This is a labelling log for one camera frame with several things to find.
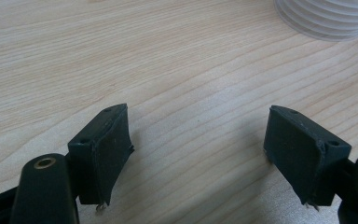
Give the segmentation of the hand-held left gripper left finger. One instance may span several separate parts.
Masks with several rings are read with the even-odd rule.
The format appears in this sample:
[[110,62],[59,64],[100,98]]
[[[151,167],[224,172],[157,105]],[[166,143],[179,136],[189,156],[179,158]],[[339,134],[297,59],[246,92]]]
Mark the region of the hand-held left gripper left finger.
[[109,205],[119,174],[134,151],[128,106],[103,109],[68,143],[68,149],[80,202]]

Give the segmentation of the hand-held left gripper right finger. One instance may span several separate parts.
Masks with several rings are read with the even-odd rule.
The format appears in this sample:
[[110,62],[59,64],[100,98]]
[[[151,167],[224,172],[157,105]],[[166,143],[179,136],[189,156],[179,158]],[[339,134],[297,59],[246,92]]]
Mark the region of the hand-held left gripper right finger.
[[332,204],[335,175],[350,155],[350,144],[294,109],[274,105],[264,149],[303,204]]

